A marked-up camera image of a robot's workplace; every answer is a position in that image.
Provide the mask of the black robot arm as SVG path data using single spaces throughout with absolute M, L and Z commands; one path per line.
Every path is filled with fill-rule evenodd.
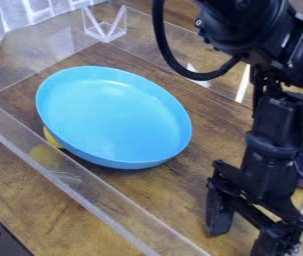
M 214 162 L 206 225 L 219 236 L 239 214 L 259 230 L 251 256 L 299 248 L 303 215 L 291 196 L 303 182 L 303 16 L 287 0 L 198 0 L 199 33 L 251 66 L 254 123 L 242 165 Z

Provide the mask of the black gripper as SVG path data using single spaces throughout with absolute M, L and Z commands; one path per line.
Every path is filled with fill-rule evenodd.
M 230 231 L 235 215 L 259 230 L 250 256 L 295 256 L 301 251 L 303 215 L 291 197 L 298 185 L 299 136 L 246 135 L 242 165 L 213 163 L 207 179 L 206 227 L 211 236 Z

